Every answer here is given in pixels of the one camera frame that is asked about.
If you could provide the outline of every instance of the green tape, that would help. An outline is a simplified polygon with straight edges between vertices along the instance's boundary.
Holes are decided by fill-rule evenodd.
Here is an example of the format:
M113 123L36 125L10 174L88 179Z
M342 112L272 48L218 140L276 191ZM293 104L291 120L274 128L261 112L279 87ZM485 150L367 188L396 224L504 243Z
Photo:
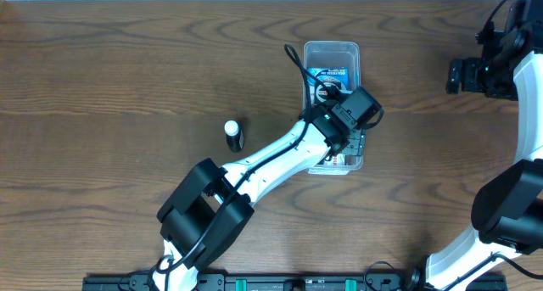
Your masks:
M356 291L356 280L354 280L354 279L346 279L345 280L345 291Z
M236 280L236 291L247 291L247 281L244 279Z

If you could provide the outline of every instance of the wooden table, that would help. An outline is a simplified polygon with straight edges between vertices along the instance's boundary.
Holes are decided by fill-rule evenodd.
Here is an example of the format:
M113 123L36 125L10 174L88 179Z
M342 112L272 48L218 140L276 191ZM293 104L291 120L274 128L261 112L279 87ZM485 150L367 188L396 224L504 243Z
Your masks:
M282 136L302 104L283 51L361 48L385 106L364 166L300 172L268 194L214 264L229 272L407 268L470 222L474 194L511 163L517 104L445 94L449 61L496 0L10 2L0 21L0 289L77 290L91 273L151 267L155 215L202 159ZM505 12L500 13L503 22ZM226 120L245 119L233 154ZM543 255L519 259L543 271ZM513 290L543 285L509 266Z

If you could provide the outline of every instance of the black bottle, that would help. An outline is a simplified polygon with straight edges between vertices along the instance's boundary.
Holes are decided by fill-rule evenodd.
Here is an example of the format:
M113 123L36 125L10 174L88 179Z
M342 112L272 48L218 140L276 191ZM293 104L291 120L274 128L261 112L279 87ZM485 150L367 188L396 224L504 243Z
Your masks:
M241 131L241 126L230 120L224 124L224 132L227 133L227 144L232 152L239 152L244 147L244 133Z

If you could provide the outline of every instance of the plastic bin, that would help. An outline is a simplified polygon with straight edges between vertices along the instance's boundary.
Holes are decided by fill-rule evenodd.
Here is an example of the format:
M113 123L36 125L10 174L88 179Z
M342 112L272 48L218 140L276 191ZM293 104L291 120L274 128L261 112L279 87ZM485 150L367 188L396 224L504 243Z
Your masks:
M336 41L310 41L304 46L304 67L323 69L347 68L349 83L348 91L353 91L360 86L360 49L354 42ZM333 165L333 160L328 161L330 165L319 163L307 170L311 174L321 175L346 175L350 171L362 167L364 157L364 146L366 143L366 131L353 132L350 137L350 144L344 154L343 165Z

